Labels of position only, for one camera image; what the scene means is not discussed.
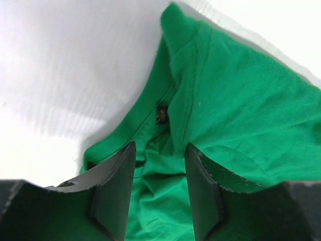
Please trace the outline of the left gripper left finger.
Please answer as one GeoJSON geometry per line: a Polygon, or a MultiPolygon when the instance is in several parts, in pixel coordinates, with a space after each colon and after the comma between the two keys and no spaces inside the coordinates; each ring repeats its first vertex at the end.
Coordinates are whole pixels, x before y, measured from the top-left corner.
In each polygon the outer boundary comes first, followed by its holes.
{"type": "Polygon", "coordinates": [[[135,170],[131,142],[58,186],[1,181],[1,240],[124,240],[135,170]]]}

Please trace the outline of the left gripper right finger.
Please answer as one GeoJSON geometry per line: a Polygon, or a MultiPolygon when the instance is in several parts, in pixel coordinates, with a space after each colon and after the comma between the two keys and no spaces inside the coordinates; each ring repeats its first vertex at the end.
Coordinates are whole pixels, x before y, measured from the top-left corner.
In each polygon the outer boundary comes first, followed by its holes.
{"type": "Polygon", "coordinates": [[[265,187],[189,144],[185,168],[196,240],[320,240],[320,182],[265,187]]]}

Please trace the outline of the green t-shirt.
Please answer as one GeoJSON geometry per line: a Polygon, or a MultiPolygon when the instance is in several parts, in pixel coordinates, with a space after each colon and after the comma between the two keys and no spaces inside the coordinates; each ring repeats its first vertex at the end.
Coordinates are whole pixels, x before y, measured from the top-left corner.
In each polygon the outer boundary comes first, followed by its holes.
{"type": "Polygon", "coordinates": [[[184,153],[264,186],[320,178],[320,89],[170,4],[146,86],[82,171],[136,144],[126,240],[193,240],[184,153]]]}

